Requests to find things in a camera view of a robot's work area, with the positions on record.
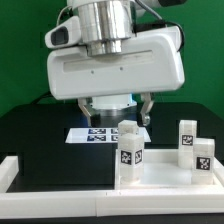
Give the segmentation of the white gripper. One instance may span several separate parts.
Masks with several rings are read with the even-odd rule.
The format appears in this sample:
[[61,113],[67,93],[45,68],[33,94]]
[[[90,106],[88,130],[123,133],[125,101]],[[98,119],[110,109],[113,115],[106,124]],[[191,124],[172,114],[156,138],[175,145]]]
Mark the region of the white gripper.
[[150,92],[175,91],[184,81],[176,26],[141,32],[122,44],[122,52],[89,57],[84,46],[51,52],[47,59],[50,91],[58,100],[78,99],[91,125],[88,97],[142,93],[142,124],[150,124]]

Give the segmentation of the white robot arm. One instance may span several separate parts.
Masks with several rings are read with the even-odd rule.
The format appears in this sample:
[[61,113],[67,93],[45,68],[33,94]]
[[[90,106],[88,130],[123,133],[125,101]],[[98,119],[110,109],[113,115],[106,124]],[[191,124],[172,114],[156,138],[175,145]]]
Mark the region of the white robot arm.
[[67,0],[72,16],[45,35],[50,92],[76,99],[87,118],[133,107],[143,100],[141,119],[150,123],[155,92],[174,91],[184,81],[182,28],[160,16],[138,26],[143,11],[167,0]]

